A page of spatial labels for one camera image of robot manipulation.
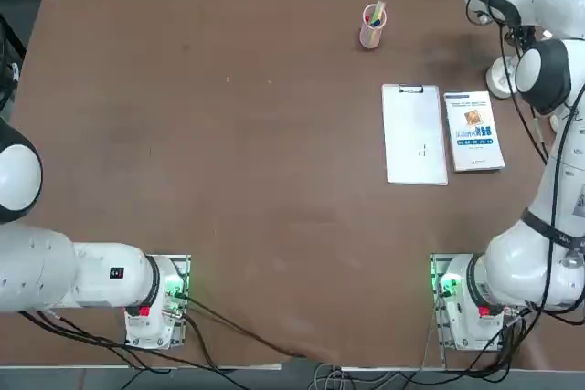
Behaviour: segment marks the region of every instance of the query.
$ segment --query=pencil cup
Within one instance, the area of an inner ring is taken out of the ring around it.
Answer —
[[[386,24],[386,10],[382,11],[382,18],[380,18],[380,24],[378,26],[371,26],[367,22],[366,17],[372,17],[375,9],[375,4],[368,5],[362,14],[362,28],[359,31],[359,42],[366,49],[374,49],[378,47],[380,44],[380,38],[382,37],[382,29]]]

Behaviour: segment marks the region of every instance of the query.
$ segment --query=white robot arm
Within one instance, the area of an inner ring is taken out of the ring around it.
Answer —
[[[173,260],[11,223],[38,200],[42,174],[35,147],[0,119],[0,312],[125,308],[127,343],[171,347],[187,286]]]
[[[515,83],[522,97],[540,114],[558,116],[557,139],[537,197],[521,219],[495,237],[483,255],[453,258],[441,280],[452,337],[458,349],[482,349],[501,328],[506,305],[538,306],[543,300],[548,249],[553,263],[546,309],[566,309],[585,291],[585,102],[569,126],[558,157],[567,109],[585,90],[585,0],[466,0],[481,14],[510,27],[539,25],[567,39],[539,41],[519,60]],[[551,225],[555,168],[557,214]]]

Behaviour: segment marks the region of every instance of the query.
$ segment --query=floor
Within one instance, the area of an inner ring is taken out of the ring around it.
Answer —
[[[0,0],[0,11],[11,23],[12,27],[27,44],[40,0]],[[281,371],[237,371],[229,376],[254,390],[268,389],[324,389],[325,382],[319,381],[319,388],[311,385],[317,363],[304,360],[294,360],[282,365]],[[36,390],[38,388],[59,388],[62,390],[102,390],[120,389],[134,375],[128,369],[0,369],[0,390]],[[379,372],[352,374],[354,377],[373,379],[381,375]],[[425,382],[435,382],[445,379],[445,374],[422,373],[418,379]],[[565,390],[581,389],[585,384],[585,374],[574,373],[526,373],[513,372],[499,385],[498,388],[514,390],[548,390],[563,388]],[[400,377],[384,386],[385,389],[402,389],[404,380]],[[444,385],[443,388],[473,388],[487,389],[493,386],[483,381],[472,381],[464,378],[456,383]],[[357,390],[373,390],[375,385],[356,384]],[[409,388],[424,388],[411,385]],[[223,390],[235,388],[223,378],[200,370],[175,370],[170,374],[150,375],[142,374],[136,378],[128,388],[142,390],[165,389],[212,389]]]

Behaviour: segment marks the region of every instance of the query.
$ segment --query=white paper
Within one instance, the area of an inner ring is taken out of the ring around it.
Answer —
[[[455,171],[504,167],[487,91],[445,93]]]
[[[382,108],[388,181],[447,184],[437,87],[385,84],[382,86]]]

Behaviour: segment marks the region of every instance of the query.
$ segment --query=brown table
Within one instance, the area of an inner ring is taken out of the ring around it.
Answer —
[[[468,24],[463,0],[386,0],[382,47],[366,52],[373,1],[43,0],[13,119],[45,166],[27,222],[191,254],[196,297],[307,356],[418,367],[430,253],[484,250],[543,167],[512,103],[494,101],[503,171],[388,184],[380,86],[484,90],[497,28]],[[69,315],[122,336],[118,310]],[[14,344],[2,364],[117,364],[15,315],[0,323]],[[541,323],[516,366],[584,370],[585,333]],[[200,324],[220,364],[284,359]],[[192,338],[175,353],[202,362]],[[441,365],[436,335],[426,365]]]

